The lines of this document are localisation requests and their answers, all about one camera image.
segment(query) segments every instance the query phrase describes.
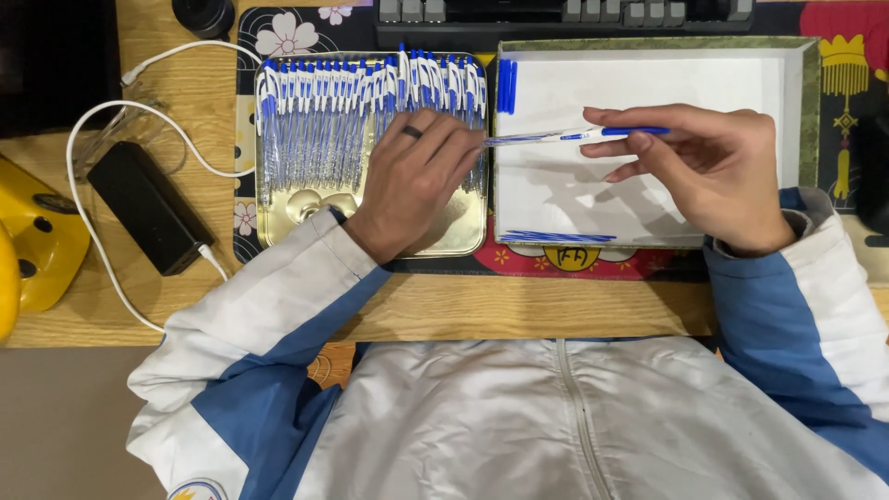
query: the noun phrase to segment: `gold metal tray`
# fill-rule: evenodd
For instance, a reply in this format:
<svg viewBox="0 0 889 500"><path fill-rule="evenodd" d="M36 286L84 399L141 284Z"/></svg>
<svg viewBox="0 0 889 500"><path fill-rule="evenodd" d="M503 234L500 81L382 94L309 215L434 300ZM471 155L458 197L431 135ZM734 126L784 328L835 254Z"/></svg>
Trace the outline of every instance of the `gold metal tray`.
<svg viewBox="0 0 889 500"><path fill-rule="evenodd" d="M276 61L286 60L349 60L357 61L359 58L371 62L383 61L386 57L396 52L325 52L313 54L298 54L293 56L276 57ZM454 52L454 55L468 56L464 52ZM262 159L262 140L256 136L256 192L260 192L260 180L264 168ZM260 243L263 248L268 248L281 241L290 234L297 224L305 221L324 205L331 205L343 212L347 217L355 213L364 196L364 186L367 177L367 164L373 145L373 130L365 128L362 141L361 165L362 179L358 192L352 194L351 190L334 189L291 189L279 190L271 195L270 206L261 206L257 199L256 226ZM485 162L485 175L488 172L488 155L483 153ZM474 253L485 241L485 221L487 219L486 189L483 192L457 189L451 201L445 207L438 219L423 238L404 250L400 258L429 258L429 257L462 257Z"/></svg>

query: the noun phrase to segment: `logo patch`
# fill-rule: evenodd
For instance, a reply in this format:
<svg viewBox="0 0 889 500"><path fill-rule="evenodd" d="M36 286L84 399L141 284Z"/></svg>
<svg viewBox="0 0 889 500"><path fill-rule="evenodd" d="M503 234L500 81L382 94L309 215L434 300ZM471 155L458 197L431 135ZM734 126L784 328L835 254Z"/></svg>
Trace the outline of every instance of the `logo patch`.
<svg viewBox="0 0 889 500"><path fill-rule="evenodd" d="M174 489L167 500L226 500L226 497L214 481L191 480Z"/></svg>

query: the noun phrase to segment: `person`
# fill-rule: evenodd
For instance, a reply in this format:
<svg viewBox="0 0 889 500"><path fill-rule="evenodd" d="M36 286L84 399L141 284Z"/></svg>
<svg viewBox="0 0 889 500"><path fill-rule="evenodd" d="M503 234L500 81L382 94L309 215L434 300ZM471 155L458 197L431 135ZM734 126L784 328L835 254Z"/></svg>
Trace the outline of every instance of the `person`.
<svg viewBox="0 0 889 500"><path fill-rule="evenodd" d="M170 317L129 379L148 404L127 449L176 500L889 498L886 323L826 195L777 190L772 119L583 116L673 130L581 153L636 155L606 180L654 175L711 236L725 361L682 336L374 343L320 390L307 366L479 155L483 133L420 111L354 216L315 214Z"/></svg>

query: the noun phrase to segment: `jacket zipper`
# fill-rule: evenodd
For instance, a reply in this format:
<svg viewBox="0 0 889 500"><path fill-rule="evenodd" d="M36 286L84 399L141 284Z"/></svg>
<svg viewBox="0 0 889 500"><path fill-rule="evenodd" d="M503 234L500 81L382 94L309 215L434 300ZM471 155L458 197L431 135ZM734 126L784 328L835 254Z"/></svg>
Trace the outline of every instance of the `jacket zipper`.
<svg viewBox="0 0 889 500"><path fill-rule="evenodd" d="M571 376L571 366L568 364L568 353L565 350L565 339L556 339L556 348L558 350L558 363L562 368L562 379L565 381L568 394L571 395L574 415L577 417L577 432L581 436L583 457L586 459L589 472L593 476L593 484L596 486L599 498L611 500L611 494L608 493L608 487L605 485L602 471L599 469L595 454L593 454L592 439L590 438L586 417L587 409L583 406L581 391L577 388L577 384L574 383L574 378Z"/></svg>

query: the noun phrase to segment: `black cylindrical object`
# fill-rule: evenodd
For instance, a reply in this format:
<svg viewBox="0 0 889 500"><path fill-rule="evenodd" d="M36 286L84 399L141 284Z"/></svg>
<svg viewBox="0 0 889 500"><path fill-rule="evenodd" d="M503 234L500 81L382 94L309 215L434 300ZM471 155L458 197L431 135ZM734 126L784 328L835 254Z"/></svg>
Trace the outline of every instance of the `black cylindrical object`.
<svg viewBox="0 0 889 500"><path fill-rule="evenodd" d="M228 31L235 24L235 6L231 0L172 0L176 20L198 38L228 41Z"/></svg>

